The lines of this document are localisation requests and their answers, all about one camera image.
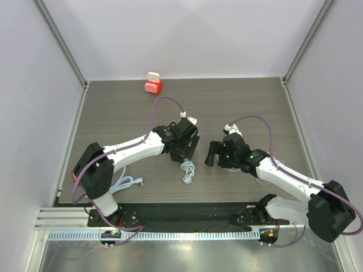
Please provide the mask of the red brown cube adapter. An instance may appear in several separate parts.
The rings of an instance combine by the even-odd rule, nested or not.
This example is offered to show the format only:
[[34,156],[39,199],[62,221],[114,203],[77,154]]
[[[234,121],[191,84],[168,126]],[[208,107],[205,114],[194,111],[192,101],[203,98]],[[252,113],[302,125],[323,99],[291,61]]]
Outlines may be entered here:
[[72,181],[74,184],[77,183],[77,179],[78,179],[80,172],[81,172],[80,168],[72,170],[71,177],[72,177]]

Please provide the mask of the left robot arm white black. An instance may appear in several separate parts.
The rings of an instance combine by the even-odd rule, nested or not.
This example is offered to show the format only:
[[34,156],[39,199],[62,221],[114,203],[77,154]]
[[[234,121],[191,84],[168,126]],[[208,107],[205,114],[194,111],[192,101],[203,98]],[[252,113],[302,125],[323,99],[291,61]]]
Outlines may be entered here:
[[200,137],[197,120],[182,117],[178,123],[157,126],[146,135],[113,146],[100,146],[95,142],[87,146],[71,175],[88,199],[101,213],[107,226],[120,221],[119,207],[110,192],[113,174],[139,160],[169,154],[173,162],[191,160]]

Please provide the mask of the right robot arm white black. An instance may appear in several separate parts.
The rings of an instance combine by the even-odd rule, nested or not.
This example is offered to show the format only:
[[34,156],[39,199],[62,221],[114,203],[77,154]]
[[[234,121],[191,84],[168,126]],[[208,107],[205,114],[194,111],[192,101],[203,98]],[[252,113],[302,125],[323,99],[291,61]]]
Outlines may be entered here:
[[221,168],[239,169],[295,197],[293,201],[273,194],[263,197],[255,211],[262,224],[274,219],[303,224],[320,239],[332,243],[356,219],[357,212],[338,182],[323,183],[284,168],[269,153],[250,149],[239,133],[230,133],[222,141],[210,143],[205,164],[213,166],[215,158]]

